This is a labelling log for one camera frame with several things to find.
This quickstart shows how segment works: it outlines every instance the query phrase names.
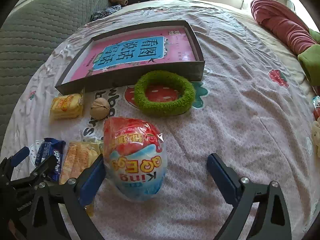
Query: yellow cake snack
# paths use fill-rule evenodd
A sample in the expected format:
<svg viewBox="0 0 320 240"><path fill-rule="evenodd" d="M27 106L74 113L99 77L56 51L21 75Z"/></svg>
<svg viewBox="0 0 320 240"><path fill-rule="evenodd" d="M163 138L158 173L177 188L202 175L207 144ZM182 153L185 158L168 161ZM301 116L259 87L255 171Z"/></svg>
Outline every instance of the yellow cake snack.
<svg viewBox="0 0 320 240"><path fill-rule="evenodd" d="M61 169L59 184L65 184L70 178L78 178L81 172L89 168L102 153L101 140L95 142L70 142ZM94 204L85 207L89 216L93 216Z"/></svg>
<svg viewBox="0 0 320 240"><path fill-rule="evenodd" d="M52 119L76 118L82 115L83 93L56 97L52 100L50 117Z"/></svg>

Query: cardboard box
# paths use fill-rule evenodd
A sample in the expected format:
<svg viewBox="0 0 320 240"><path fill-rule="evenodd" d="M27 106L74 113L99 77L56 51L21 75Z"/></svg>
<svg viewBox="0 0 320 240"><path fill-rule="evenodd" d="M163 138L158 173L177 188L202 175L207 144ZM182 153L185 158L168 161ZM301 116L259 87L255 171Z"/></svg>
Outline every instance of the cardboard box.
<svg viewBox="0 0 320 240"><path fill-rule="evenodd" d="M204 57L186 21L160 21L95 36L76 54L59 78L63 95L134 85L152 70L167 70L200 81Z"/></svg>

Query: gray quilted mattress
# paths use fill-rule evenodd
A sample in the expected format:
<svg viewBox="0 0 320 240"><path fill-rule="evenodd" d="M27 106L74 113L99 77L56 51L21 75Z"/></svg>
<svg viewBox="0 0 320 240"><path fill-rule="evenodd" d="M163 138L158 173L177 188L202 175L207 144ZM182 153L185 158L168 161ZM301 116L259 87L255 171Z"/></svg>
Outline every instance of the gray quilted mattress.
<svg viewBox="0 0 320 240"><path fill-rule="evenodd" d="M0 29L0 148L13 109L52 51L108 0L34 0Z"/></svg>

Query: plastic bag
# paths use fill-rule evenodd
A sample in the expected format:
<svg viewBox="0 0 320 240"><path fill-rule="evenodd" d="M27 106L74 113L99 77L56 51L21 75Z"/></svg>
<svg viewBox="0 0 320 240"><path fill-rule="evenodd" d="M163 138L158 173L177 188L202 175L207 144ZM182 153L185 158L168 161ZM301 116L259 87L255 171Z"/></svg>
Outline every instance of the plastic bag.
<svg viewBox="0 0 320 240"><path fill-rule="evenodd" d="M104 163L121 196L144 201L160 189L167 155L162 133L139 119L110 117L104 123Z"/></svg>
<svg viewBox="0 0 320 240"><path fill-rule="evenodd" d="M61 163L63 156L63 149L66 145L65 141L59 141L55 138L44 138L44 142L41 144L37 156L35 165L39 166L41 162L43 162L46 158L51 155L54 155L57 158L57 164L52 172L48 174L48 177L52 181L59 181L60 173L61 173Z"/></svg>
<svg viewBox="0 0 320 240"><path fill-rule="evenodd" d="M70 142L66 158L64 160L59 184L65 184L70 178L78 178L81 172L89 168L102 153L102 141ZM94 213L94 201L84 207L89 216Z"/></svg>
<svg viewBox="0 0 320 240"><path fill-rule="evenodd" d="M76 118L82 115L83 110L83 94L71 94L56 97L52 100L50 108L51 119Z"/></svg>
<svg viewBox="0 0 320 240"><path fill-rule="evenodd" d="M313 103L313 115L316 120L320 117L320 96L315 96L312 100Z"/></svg>

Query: blue title panel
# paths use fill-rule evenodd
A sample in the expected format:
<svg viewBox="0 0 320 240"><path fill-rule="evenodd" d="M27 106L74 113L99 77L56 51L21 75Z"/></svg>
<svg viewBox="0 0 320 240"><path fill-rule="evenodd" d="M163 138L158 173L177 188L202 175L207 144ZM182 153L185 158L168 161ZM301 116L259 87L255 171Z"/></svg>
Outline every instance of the blue title panel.
<svg viewBox="0 0 320 240"><path fill-rule="evenodd" d="M124 41L106 47L99 61L93 65L93 70L163 57L163 36Z"/></svg>

